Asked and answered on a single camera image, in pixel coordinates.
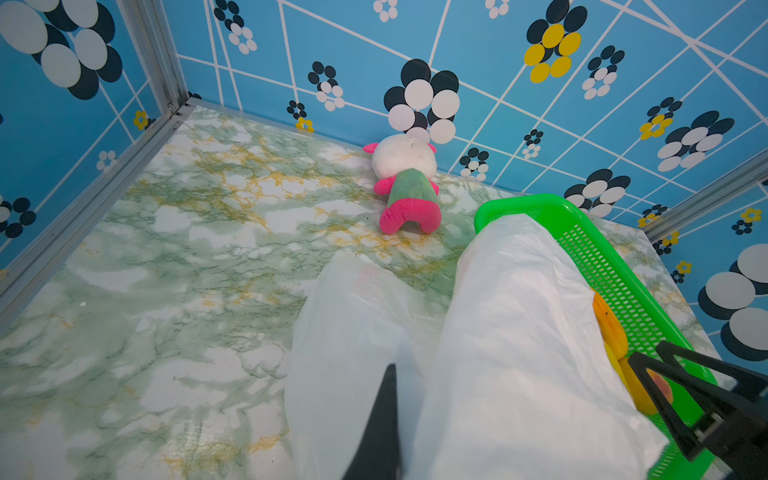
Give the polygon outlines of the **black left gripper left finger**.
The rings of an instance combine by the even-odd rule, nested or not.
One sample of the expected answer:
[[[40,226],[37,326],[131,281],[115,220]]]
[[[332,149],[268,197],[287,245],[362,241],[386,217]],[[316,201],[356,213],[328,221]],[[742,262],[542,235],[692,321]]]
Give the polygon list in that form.
[[[397,370],[389,364],[343,480],[396,480],[401,475]]]

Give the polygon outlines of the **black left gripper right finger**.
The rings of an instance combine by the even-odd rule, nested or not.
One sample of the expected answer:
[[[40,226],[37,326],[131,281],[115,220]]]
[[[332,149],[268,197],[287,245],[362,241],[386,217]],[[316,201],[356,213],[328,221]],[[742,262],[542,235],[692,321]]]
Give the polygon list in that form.
[[[708,451],[728,467],[727,479],[765,479],[767,377],[667,341],[656,352],[659,359],[631,354],[629,366],[685,458],[693,461]],[[672,406],[672,383],[703,411],[692,424]]]

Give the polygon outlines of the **long yellow fruit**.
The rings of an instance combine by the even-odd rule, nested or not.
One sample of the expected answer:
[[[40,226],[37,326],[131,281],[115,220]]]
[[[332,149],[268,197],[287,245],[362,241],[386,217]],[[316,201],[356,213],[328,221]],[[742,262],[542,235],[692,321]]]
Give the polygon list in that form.
[[[609,362],[610,362],[612,368],[617,373],[617,375],[619,376],[619,379],[621,380],[623,386],[625,387],[625,389],[629,393],[630,397],[632,398],[632,400],[633,400],[633,402],[634,402],[634,404],[636,406],[636,409],[639,410],[640,407],[637,404],[637,401],[635,399],[635,395],[634,395],[633,391],[630,388],[630,385],[629,385],[629,383],[628,383],[628,381],[627,381],[627,379],[626,379],[626,377],[624,375],[623,369],[622,369],[622,367],[621,367],[617,357],[615,356],[613,350],[609,347],[609,345],[606,342],[603,342],[603,345],[604,345],[604,348],[605,348],[605,351],[606,351],[606,355],[607,355],[607,357],[609,359]]]

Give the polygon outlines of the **white plastic bag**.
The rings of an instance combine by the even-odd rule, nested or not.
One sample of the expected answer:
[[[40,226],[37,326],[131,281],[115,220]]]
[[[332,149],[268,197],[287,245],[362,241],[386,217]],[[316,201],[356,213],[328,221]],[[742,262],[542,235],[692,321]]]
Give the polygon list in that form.
[[[445,313],[336,255],[294,325],[284,407],[298,477],[342,479],[394,363],[399,479],[645,478],[667,441],[612,368],[593,299],[524,214],[473,239]]]

